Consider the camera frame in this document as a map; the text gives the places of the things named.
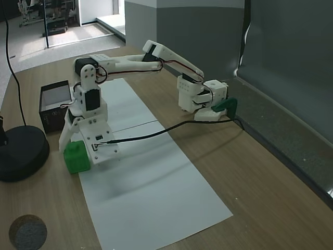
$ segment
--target black cord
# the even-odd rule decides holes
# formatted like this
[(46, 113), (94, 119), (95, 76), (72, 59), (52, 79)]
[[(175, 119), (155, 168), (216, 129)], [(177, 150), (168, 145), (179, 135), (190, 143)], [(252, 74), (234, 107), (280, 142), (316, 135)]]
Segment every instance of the black cord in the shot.
[(105, 145), (105, 144), (115, 144), (115, 143), (121, 143), (121, 142), (140, 141), (140, 140), (152, 138), (152, 137), (167, 133), (167, 132), (169, 132), (173, 129), (179, 128), (180, 126), (185, 125), (185, 124), (189, 124), (189, 123), (194, 123), (194, 124), (220, 124), (220, 123), (227, 123), (227, 122), (232, 122), (232, 121), (238, 121), (240, 123), (240, 127), (244, 130), (244, 126), (243, 126), (242, 122), (237, 118), (235, 118), (234, 120), (225, 120), (225, 121), (183, 121), (181, 123), (178, 123), (178, 124), (176, 124), (172, 127), (169, 127), (165, 130), (156, 132), (154, 134), (139, 136), (139, 137), (134, 137), (134, 138), (127, 138), (127, 139), (111, 140), (111, 141), (108, 141), (108, 142), (95, 143), (94, 145), (97, 148), (98, 146)]
[(6, 58), (7, 58), (7, 63), (8, 63), (8, 67), (9, 67), (9, 70), (12, 74), (12, 76), (14, 77), (16, 83), (17, 83), (17, 90), (18, 90), (18, 96), (19, 96), (19, 104), (20, 104), (20, 110), (21, 110), (21, 116), (22, 116), (22, 120), (23, 120), (23, 123), (24, 123), (24, 126), (27, 125), (27, 123), (25, 122), (25, 118), (24, 118), (24, 114), (23, 114), (23, 109), (22, 109), (22, 102), (21, 102), (21, 88), (20, 88), (20, 83), (11, 67), (11, 64), (10, 64), (10, 59), (9, 59), (9, 52), (8, 52), (8, 39), (9, 39), (9, 23), (8, 23), (8, 20), (7, 20), (7, 17), (6, 17), (6, 14), (5, 14), (5, 8), (4, 8), (4, 3), (3, 3), (3, 0), (0, 0), (0, 3), (1, 3), (1, 9), (2, 9), (2, 13), (4, 15), (4, 18), (5, 18), (5, 22), (6, 22)]

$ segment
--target white robotic arm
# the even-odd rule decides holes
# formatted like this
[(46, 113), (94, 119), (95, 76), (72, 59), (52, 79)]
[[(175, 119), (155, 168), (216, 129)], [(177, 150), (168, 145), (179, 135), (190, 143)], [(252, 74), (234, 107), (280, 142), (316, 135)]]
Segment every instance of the white robotic arm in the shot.
[(74, 102), (69, 104), (65, 127), (59, 140), (63, 152), (73, 133), (80, 132), (93, 164), (114, 157), (117, 146), (94, 148), (94, 143), (113, 140), (107, 124), (107, 105), (101, 97), (99, 85), (107, 80), (133, 74), (159, 72), (165, 65), (182, 73), (177, 80), (178, 104), (182, 110), (195, 114), (195, 120), (217, 121), (225, 112), (214, 112), (211, 107), (227, 98), (227, 84), (217, 80), (204, 83), (203, 72), (162, 44), (147, 41), (145, 55), (108, 57), (103, 54), (77, 58), (74, 69), (79, 83), (73, 88)]

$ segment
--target black round base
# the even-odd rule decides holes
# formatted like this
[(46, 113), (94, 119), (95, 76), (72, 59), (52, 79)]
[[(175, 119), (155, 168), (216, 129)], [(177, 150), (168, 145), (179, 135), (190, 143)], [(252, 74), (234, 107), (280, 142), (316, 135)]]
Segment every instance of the black round base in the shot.
[(0, 146), (0, 181), (15, 182), (36, 173), (50, 151), (42, 130), (21, 126), (6, 131), (8, 145)]

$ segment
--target green cube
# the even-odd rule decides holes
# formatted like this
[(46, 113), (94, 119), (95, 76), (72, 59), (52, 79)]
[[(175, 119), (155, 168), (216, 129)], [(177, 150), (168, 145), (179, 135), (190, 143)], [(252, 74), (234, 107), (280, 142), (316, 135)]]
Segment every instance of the green cube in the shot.
[(90, 162), (83, 141), (69, 143), (63, 157), (71, 174), (90, 170)]

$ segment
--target gray wall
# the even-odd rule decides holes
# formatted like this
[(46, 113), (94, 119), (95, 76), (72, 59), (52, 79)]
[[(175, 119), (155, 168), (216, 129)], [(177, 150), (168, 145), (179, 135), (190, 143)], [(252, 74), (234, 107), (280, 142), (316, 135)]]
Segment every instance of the gray wall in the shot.
[(243, 4), (244, 0), (129, 0), (126, 43), (142, 49), (148, 39), (154, 40), (203, 70), (206, 80), (233, 78)]
[(230, 79), (239, 64), (243, 14), (240, 8), (159, 8), (157, 39), (203, 70), (206, 80)]
[(252, 1), (238, 75), (333, 143), (333, 1)]
[(142, 49), (147, 40), (157, 41), (157, 9), (125, 2), (126, 44)]

